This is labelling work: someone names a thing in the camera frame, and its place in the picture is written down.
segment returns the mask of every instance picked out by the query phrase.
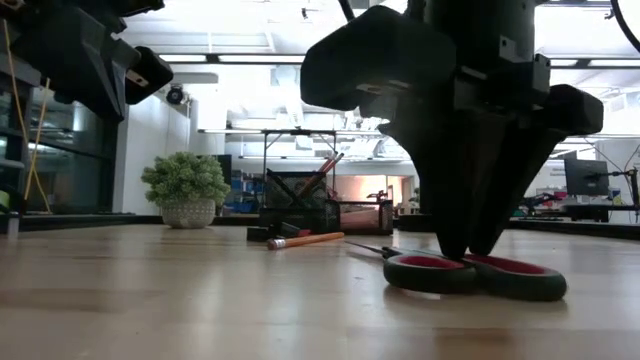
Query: ceiling light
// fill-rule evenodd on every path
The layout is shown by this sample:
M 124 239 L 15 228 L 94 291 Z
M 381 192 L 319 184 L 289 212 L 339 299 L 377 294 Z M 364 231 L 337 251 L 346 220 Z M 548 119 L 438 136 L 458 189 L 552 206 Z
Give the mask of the ceiling light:
M 166 62 L 207 62 L 206 55 L 160 55 Z
M 373 158 L 374 160 L 380 160 L 380 161 L 411 161 L 411 158 L 409 156 L 384 156 L 384 155 L 378 155 L 377 157 Z
M 198 132 L 205 134 L 262 134 L 261 130 L 251 129 L 200 129 Z
M 244 159 L 244 160 L 264 160 L 264 158 L 265 158 L 264 156 L 259 156 L 259 155 L 238 156 L 238 159 Z M 267 159 L 295 160 L 295 161 L 321 161 L 321 160 L 326 160 L 327 158 L 321 157 L 321 156 L 267 156 Z
M 582 150 L 563 150 L 555 154 L 549 155 L 549 159 L 556 159 L 556 158 L 559 158 L 560 156 L 571 154 L 572 152 L 576 152 L 576 151 L 582 151 Z
M 575 66 L 577 63 L 575 59 L 551 59 L 551 66 Z
M 304 55 L 220 55 L 221 63 L 302 64 Z
M 359 162 L 412 162 L 410 158 L 402 158 L 402 157 L 362 157 L 362 156 L 353 156 L 353 157 L 344 157 L 342 160 L 345 161 L 359 161 Z
M 600 139 L 600 140 L 611 140 L 611 139 L 640 139 L 639 135 L 634 135 L 634 134 L 593 134 L 593 135 L 588 135 L 588 136 L 580 136 L 582 138 L 586 138 L 589 140 L 594 141 L 595 139 Z
M 607 60 L 591 60 L 589 66 L 608 66 L 608 67 L 640 67 L 640 59 L 607 59 Z
M 336 135 L 383 135 L 380 131 L 358 131 L 358 130 L 342 130 L 342 131 L 336 131 Z

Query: white plant pot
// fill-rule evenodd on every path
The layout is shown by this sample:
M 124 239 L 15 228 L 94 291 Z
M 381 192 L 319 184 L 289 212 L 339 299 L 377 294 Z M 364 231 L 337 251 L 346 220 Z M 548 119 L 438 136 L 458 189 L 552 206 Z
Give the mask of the white plant pot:
M 174 229 L 202 229 L 211 225 L 216 202 L 209 199 L 162 206 L 162 221 Z

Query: computer monitor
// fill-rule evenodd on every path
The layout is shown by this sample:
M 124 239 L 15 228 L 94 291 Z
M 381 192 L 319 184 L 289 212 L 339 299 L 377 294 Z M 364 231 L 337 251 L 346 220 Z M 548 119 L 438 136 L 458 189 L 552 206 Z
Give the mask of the computer monitor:
M 564 172 L 569 195 L 609 195 L 606 161 L 565 159 Z

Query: glass wall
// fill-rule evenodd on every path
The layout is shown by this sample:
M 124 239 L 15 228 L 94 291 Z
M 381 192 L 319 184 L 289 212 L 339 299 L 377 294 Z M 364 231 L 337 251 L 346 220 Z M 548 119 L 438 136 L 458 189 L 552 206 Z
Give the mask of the glass wall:
M 111 211 L 117 124 L 103 121 L 81 104 L 58 103 L 52 93 L 46 96 L 42 115 L 43 89 L 19 83 L 27 146 L 12 88 L 4 83 L 7 81 L 0 81 L 0 159 L 22 162 L 25 170 L 2 166 L 0 182 L 24 192 L 28 164 L 36 153 L 35 169 L 42 192 L 33 179 L 28 212 L 46 211 L 45 201 L 54 214 Z M 36 147 L 39 127 L 40 142 Z

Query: wooden surface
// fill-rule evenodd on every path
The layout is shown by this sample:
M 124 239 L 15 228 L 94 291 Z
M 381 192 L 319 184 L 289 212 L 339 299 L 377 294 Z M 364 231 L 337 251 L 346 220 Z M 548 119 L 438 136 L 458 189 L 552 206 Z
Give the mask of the wooden surface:
M 562 271 L 565 302 L 404 293 L 341 241 L 268 252 L 242 228 L 0 240 L 0 359 L 640 358 L 640 243 L 524 231 L 496 255 Z M 350 237 L 437 249 L 433 235 Z

